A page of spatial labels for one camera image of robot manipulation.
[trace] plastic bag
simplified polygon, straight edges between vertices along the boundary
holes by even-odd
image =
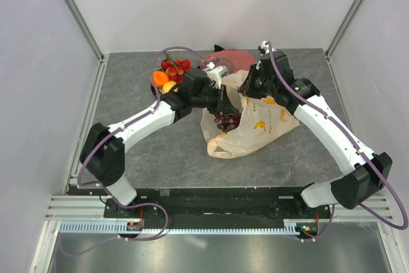
[[[247,71],[241,70],[222,80],[231,103],[242,113],[236,129],[222,133],[214,123],[215,116],[203,109],[200,125],[211,157],[230,159],[246,156],[299,125],[298,120],[277,105],[272,97],[259,100],[239,94],[237,89],[247,74]]]

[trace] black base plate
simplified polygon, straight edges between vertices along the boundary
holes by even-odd
[[[285,219],[328,219],[328,206],[301,210],[291,198],[302,187],[138,189],[134,203],[157,203],[169,214],[169,229],[282,228]],[[124,210],[108,199],[104,217],[140,218],[140,209]],[[144,207],[145,228],[162,228],[159,208]]]

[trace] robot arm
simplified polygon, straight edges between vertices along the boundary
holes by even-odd
[[[209,63],[204,70],[193,69],[185,75],[177,92],[170,91],[161,96],[156,110],[155,103],[129,119],[108,127],[101,123],[93,125],[82,149],[80,162],[84,163],[94,147],[119,128],[121,131],[98,149],[87,168],[121,204],[129,205],[137,197],[137,192],[124,175],[125,154],[152,132],[189,115],[193,107],[207,108],[212,114],[236,114],[226,87],[221,84],[222,77],[227,73],[225,66],[215,66],[213,63]],[[150,113],[149,116],[125,127],[146,113]]]
[[[322,183],[312,183],[304,187],[296,198],[304,208],[315,208],[320,205],[340,203],[345,208],[355,208],[383,185],[380,179],[367,165],[360,155],[365,153],[372,157],[372,162],[387,178],[392,165],[391,158],[386,153],[379,155],[358,140],[330,110],[319,90],[306,78],[295,79],[289,67],[288,59],[282,51],[273,49],[273,57],[279,72],[290,87],[308,102],[325,110],[328,116],[323,116],[313,107],[297,100],[280,82],[272,66],[267,42],[259,47],[260,62],[252,65],[245,82],[239,92],[252,98],[265,98],[271,96],[275,101],[287,108],[298,120],[304,123],[315,136],[323,143],[325,148],[337,162],[343,176]],[[357,152],[350,140],[339,130],[335,123],[338,121],[346,131],[360,144]]]

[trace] stone surface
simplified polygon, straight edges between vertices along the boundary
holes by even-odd
[[[258,53],[249,51],[255,59]],[[328,105],[344,120],[330,70],[321,49],[288,49],[296,77],[307,77]],[[210,51],[201,51],[203,55]],[[149,76],[156,52],[111,54],[94,122],[104,125],[127,119],[153,103]],[[171,52],[175,58],[198,58]],[[134,187],[225,187],[305,185],[341,174],[328,151],[303,124],[246,157],[211,158],[200,127],[201,110],[146,137],[129,150],[126,175]],[[84,174],[84,181],[90,179]]]

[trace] white wall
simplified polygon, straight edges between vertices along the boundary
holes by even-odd
[[[408,3],[365,0],[332,62],[357,135],[392,157],[389,180],[409,210]],[[409,231],[400,235],[409,255]]]
[[[0,271],[28,272],[98,63],[63,0],[0,0]]]
[[[75,0],[104,52],[325,48],[353,0]]]

